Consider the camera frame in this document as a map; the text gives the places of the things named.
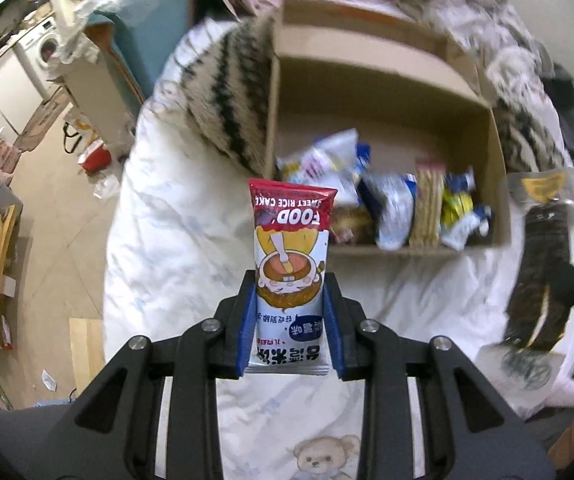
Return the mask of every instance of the bear face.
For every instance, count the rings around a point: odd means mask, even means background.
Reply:
[[[293,455],[298,469],[312,474],[338,471],[347,463],[347,459],[360,450],[360,439],[355,435],[343,438],[322,436],[298,444]]]

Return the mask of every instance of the cardboard box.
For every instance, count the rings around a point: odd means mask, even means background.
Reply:
[[[506,174],[492,112],[474,62],[447,36],[393,16],[320,0],[284,0],[274,31],[265,178],[275,158],[356,128],[371,143],[371,170],[416,173],[417,158],[448,171],[474,167],[475,203],[494,212],[490,246],[509,243]],[[477,248],[465,248],[466,251]],[[347,254],[459,254],[448,248]]]

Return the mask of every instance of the metal screw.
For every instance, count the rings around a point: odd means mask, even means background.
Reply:
[[[434,338],[434,348],[436,350],[447,351],[452,347],[452,340],[444,335]]]
[[[381,325],[378,323],[378,321],[373,319],[365,319],[361,321],[360,327],[363,332],[369,332],[370,334],[373,334],[374,332],[378,332],[378,329],[381,327]]]
[[[144,335],[135,335],[129,339],[129,348],[132,350],[142,350],[147,346],[147,338]]]
[[[216,332],[216,330],[220,329],[221,322],[217,319],[213,319],[210,317],[209,319],[205,319],[201,324],[201,329],[205,330],[205,332]]]

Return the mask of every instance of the dark blue speech bubble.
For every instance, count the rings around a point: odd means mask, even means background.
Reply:
[[[289,336],[301,343],[314,341],[323,335],[322,316],[296,316],[289,326]]]

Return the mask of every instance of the blue gripper pad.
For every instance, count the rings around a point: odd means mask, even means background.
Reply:
[[[340,327],[336,318],[336,310],[332,303],[332,294],[329,282],[337,286],[336,279],[325,280],[323,286],[323,320],[325,321],[325,333],[327,334],[327,344],[329,346],[329,355],[331,364],[336,370],[338,377],[341,379],[345,375],[345,359],[343,357],[343,339],[340,333]]]
[[[256,330],[256,285],[250,287],[245,300],[245,314],[238,332],[238,355],[236,358],[236,373],[242,377],[243,371],[249,364],[249,355],[254,343]]]

